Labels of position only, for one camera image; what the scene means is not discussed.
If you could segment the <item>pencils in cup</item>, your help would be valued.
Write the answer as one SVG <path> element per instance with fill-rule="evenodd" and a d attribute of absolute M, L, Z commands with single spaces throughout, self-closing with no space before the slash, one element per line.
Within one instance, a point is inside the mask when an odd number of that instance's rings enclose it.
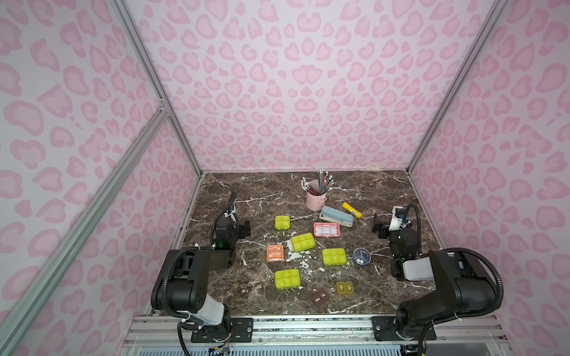
<path fill-rule="evenodd" d="M 309 181 L 303 177 L 301 179 L 301 188 L 314 197 L 326 195 L 333 187 L 335 180 L 333 175 L 328 171 L 317 170 L 316 179 Z"/>

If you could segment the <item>green pillbox front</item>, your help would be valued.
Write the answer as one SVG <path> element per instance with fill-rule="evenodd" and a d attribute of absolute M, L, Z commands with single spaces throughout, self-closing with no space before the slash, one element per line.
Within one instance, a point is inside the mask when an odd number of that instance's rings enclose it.
<path fill-rule="evenodd" d="M 275 285 L 278 290 L 298 288 L 301 286 L 300 272 L 296 268 L 276 271 Z"/>

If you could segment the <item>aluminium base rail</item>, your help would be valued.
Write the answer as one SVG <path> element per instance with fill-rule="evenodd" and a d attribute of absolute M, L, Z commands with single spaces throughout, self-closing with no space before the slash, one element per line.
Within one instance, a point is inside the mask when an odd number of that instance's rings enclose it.
<path fill-rule="evenodd" d="M 177 320 L 136 317 L 122 355 L 416 355 L 417 342 L 385 335 L 391 314 L 258 315 L 238 317 L 230 344 L 192 342 L 189 332 L 180 346 Z M 431 330 L 429 355 L 513 355 L 493 316 L 452 320 Z"/>

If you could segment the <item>green pillbox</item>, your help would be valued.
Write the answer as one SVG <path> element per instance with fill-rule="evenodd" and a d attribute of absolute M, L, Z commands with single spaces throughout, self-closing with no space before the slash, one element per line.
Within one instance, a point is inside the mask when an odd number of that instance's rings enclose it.
<path fill-rule="evenodd" d="M 276 271 L 275 285 L 278 290 L 298 288 L 301 286 L 300 272 L 296 268 Z"/>
<path fill-rule="evenodd" d="M 300 234 L 291 238 L 292 250 L 304 252 L 316 247 L 316 241 L 312 233 Z"/>
<path fill-rule="evenodd" d="M 345 266 L 347 264 L 347 254 L 342 248 L 324 249 L 322 259 L 325 266 Z"/>
<path fill-rule="evenodd" d="M 275 217 L 274 227 L 276 230 L 288 230 L 291 227 L 290 216 L 281 215 Z"/>

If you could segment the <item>yellow glue stick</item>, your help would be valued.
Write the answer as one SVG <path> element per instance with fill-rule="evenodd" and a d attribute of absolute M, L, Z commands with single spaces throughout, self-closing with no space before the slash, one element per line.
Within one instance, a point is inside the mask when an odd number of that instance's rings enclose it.
<path fill-rule="evenodd" d="M 357 209 L 355 209 L 353 206 L 351 206 L 349 203 L 343 203 L 342 207 L 346 211 L 350 212 L 354 217 L 356 217 L 358 219 L 362 218 L 362 213 L 360 211 L 358 211 Z"/>

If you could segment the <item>pink red rectangular pillbox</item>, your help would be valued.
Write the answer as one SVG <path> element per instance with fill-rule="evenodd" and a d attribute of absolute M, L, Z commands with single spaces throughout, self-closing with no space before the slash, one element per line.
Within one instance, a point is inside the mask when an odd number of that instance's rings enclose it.
<path fill-rule="evenodd" d="M 337 222 L 315 222 L 313 235 L 315 237 L 340 237 L 341 226 Z"/>

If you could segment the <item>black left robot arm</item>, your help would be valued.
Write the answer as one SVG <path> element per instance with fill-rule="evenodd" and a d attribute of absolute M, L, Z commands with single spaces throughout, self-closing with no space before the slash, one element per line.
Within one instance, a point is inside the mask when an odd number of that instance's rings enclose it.
<path fill-rule="evenodd" d="M 229 312 L 208 292 L 209 273 L 231 268 L 236 245 L 249 237 L 251 224 L 222 217 L 213 226 L 213 245 L 172 249 L 163 262 L 151 292 L 151 307 L 191 326 L 225 326 Z"/>

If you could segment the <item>small yellow pillbox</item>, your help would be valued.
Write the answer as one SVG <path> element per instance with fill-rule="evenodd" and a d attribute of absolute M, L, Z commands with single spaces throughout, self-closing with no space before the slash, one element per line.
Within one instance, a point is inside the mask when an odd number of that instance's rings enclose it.
<path fill-rule="evenodd" d="M 354 286 L 352 281 L 339 281 L 335 284 L 337 295 L 353 295 Z"/>

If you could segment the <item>small dark red pillbox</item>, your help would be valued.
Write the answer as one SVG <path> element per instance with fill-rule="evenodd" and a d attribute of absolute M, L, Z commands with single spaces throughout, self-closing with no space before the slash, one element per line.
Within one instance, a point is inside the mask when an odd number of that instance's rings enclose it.
<path fill-rule="evenodd" d="M 324 307 L 329 301 L 330 301 L 330 294 L 326 289 L 319 289 L 312 296 L 312 302 L 317 309 Z"/>

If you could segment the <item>grey blue stapler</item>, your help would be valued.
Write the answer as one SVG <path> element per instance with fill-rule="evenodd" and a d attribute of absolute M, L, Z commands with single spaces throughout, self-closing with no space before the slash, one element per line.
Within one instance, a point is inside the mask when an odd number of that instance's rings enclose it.
<path fill-rule="evenodd" d="M 324 206 L 321 210 L 319 218 L 329 223 L 338 223 L 340 226 L 350 228 L 354 224 L 354 216 L 341 212 L 328 206 Z"/>

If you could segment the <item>pink pencil cup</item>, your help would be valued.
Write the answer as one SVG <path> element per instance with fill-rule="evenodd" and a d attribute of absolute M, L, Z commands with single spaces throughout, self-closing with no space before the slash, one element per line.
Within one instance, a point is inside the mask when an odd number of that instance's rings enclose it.
<path fill-rule="evenodd" d="M 319 181 L 312 180 L 306 185 L 306 206 L 314 212 L 320 212 L 327 201 L 327 194 L 322 193 Z"/>

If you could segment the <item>small orange pillbox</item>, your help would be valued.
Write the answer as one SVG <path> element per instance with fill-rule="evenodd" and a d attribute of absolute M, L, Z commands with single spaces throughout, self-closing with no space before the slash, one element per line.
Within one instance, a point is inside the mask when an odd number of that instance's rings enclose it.
<path fill-rule="evenodd" d="M 284 246 L 282 244 L 267 246 L 267 262 L 278 262 L 284 260 Z"/>

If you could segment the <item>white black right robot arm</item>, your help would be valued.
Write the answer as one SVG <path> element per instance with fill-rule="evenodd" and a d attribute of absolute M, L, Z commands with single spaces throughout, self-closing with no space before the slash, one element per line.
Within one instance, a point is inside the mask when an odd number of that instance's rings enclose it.
<path fill-rule="evenodd" d="M 372 317 L 376 341 L 416 341 L 425 347 L 436 339 L 439 324 L 485 316 L 501 307 L 505 291 L 493 263 L 465 248 L 422 252 L 421 222 L 411 222 L 408 209 L 395 208 L 389 224 L 376 215 L 372 231 L 387 241 L 396 280 L 435 284 L 427 295 L 401 302 L 393 317 Z"/>

